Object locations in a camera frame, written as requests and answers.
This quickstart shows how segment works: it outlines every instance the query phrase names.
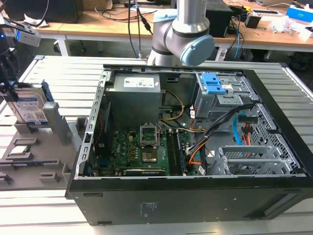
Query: desk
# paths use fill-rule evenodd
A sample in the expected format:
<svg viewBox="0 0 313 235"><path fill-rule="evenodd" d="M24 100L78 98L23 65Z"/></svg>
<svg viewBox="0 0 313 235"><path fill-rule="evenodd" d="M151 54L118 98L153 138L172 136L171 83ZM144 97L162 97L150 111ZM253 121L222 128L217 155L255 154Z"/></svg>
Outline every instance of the desk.
<svg viewBox="0 0 313 235"><path fill-rule="evenodd" d="M144 65L132 58L45 56L34 60L20 81L49 83L59 112L67 121L88 117L103 64ZM253 69L285 112L310 148L313 148L313 94L288 68L278 63L207 61L207 68ZM15 117L3 102L0 105L0 158L10 143ZM313 199L295 205L274 220L228 221L185 224L144 224L91 227L73 200L64 198L65 190L28 190L0 192L0 234L86 234L86 235L159 235L159 234L302 234L313 232Z"/></svg>
<svg viewBox="0 0 313 235"><path fill-rule="evenodd" d="M260 8L257 3L246 1L229 1L228 5L251 6L251 8ZM270 7L271 10L284 11L287 8ZM114 10L114 14L121 13L127 9L118 8ZM127 18L128 13L124 12L116 18ZM147 20L153 20L153 14L148 15ZM284 50L284 51L305 51L313 52L313 38L303 41L298 34L292 32L274 34L268 29L269 22L260 21L257 29L246 28L244 23L240 24L240 32L245 38L243 48L249 49L266 49L266 50ZM63 56L69 56L70 52L66 44L66 40L92 40L99 42L99 50L101 51L102 41L129 42L127 23L119 23L103 19L94 11L84 11L80 20L76 24L67 23L49 23L49 27L39 29L42 38L54 38L59 40L60 51ZM137 23L131 23L131 33L134 40L138 37ZM140 24L140 33L143 42L152 43L152 36ZM234 41L234 35L227 35L225 38L215 38L216 47L219 47L216 60L223 60L224 54Z"/></svg>

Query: blue label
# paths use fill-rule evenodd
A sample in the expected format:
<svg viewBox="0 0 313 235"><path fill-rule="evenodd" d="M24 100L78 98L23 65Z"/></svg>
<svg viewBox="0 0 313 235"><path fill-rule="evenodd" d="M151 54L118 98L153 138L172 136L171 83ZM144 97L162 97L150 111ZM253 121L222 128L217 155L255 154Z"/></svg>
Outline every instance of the blue label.
<svg viewBox="0 0 313 235"><path fill-rule="evenodd" d="M27 124L29 124L29 125L48 125L48 122L47 121L37 121L37 122L29 121Z"/></svg>
<svg viewBox="0 0 313 235"><path fill-rule="evenodd" d="M19 98L18 102L34 102L37 101L35 97L28 97L28 98Z"/></svg>

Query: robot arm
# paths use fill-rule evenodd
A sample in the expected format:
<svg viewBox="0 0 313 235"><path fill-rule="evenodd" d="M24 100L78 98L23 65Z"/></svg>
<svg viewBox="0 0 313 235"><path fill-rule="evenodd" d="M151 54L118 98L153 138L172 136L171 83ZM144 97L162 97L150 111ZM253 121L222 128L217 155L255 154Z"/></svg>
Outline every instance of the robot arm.
<svg viewBox="0 0 313 235"><path fill-rule="evenodd" d="M157 11L148 65L203 63L215 47L213 37L208 34L210 22L205 12L206 0L178 0L177 9Z"/></svg>

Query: sticker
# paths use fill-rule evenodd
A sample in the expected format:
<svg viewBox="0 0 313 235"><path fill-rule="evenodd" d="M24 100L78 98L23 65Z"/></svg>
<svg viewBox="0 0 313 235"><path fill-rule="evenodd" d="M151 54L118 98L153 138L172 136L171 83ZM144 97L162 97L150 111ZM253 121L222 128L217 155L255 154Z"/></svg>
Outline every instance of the sticker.
<svg viewBox="0 0 313 235"><path fill-rule="evenodd" d="M232 86L231 85L222 85L222 88L225 90L232 90Z"/></svg>
<svg viewBox="0 0 313 235"><path fill-rule="evenodd" d="M154 88L155 82L153 77L126 77L124 87Z"/></svg>
<svg viewBox="0 0 313 235"><path fill-rule="evenodd" d="M215 151L214 150L209 151L209 154L207 156L208 156L208 158L214 157L215 156Z"/></svg>
<svg viewBox="0 0 313 235"><path fill-rule="evenodd" d="M157 210L157 202L143 202L139 205L139 216L149 217Z"/></svg>
<svg viewBox="0 0 313 235"><path fill-rule="evenodd" d="M205 170L203 169L202 166L199 166L199 172L201 175L205 175Z"/></svg>
<svg viewBox="0 0 313 235"><path fill-rule="evenodd" d="M19 98L15 103L19 114L28 124L48 124L48 120L39 105L39 101L34 97Z"/></svg>

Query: white paper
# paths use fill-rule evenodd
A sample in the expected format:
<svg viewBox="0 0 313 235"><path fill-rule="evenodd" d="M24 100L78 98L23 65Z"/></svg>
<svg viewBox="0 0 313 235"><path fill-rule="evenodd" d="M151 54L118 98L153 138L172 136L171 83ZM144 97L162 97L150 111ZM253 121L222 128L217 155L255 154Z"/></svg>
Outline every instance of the white paper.
<svg viewBox="0 0 313 235"><path fill-rule="evenodd" d="M41 21L41 20L35 20L35 19L33 19L33 18L30 18L30 17L28 17L26 14L24 14L24 17L25 17L24 22L30 23L30 24L38 24L38 23L40 23L40 21ZM41 25L39 25L38 27L46 27L46 26L49 26L49 25L47 24L46 21L43 21L43 22L41 23Z"/></svg>

